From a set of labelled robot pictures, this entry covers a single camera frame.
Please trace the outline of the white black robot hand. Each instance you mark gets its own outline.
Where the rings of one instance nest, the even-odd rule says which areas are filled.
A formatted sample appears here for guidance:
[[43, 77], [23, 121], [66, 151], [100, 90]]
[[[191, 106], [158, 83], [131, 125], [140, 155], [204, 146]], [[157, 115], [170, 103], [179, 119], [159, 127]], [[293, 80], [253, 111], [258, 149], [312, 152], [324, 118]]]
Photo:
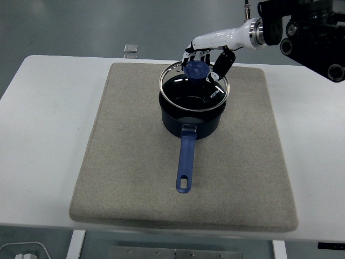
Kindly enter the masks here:
[[188, 62], [196, 57], [210, 65], [210, 52], [215, 49], [223, 50], [206, 78], [210, 83], [221, 80], [234, 63], [235, 50], [244, 47], [257, 50], [262, 46], [257, 38], [260, 24], [261, 19], [249, 19], [239, 28], [220, 30], [196, 37], [184, 50], [182, 69], [185, 69]]

